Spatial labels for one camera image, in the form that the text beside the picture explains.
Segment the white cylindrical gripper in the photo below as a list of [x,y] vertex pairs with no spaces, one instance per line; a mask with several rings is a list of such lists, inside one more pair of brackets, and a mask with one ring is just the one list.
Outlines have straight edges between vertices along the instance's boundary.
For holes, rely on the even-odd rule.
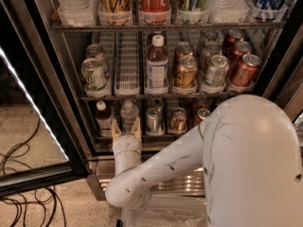
[[141,164],[141,122],[137,117],[131,129],[131,135],[122,135],[114,120],[112,122],[113,153],[116,175]]

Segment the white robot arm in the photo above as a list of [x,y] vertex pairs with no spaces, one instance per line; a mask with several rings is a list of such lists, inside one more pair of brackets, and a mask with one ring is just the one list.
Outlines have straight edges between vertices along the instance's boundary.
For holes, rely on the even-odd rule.
[[151,188],[187,171],[204,171],[208,227],[303,227],[302,159],[292,121],[275,103],[242,95],[147,161],[134,138],[113,143],[119,169],[105,196],[140,208]]

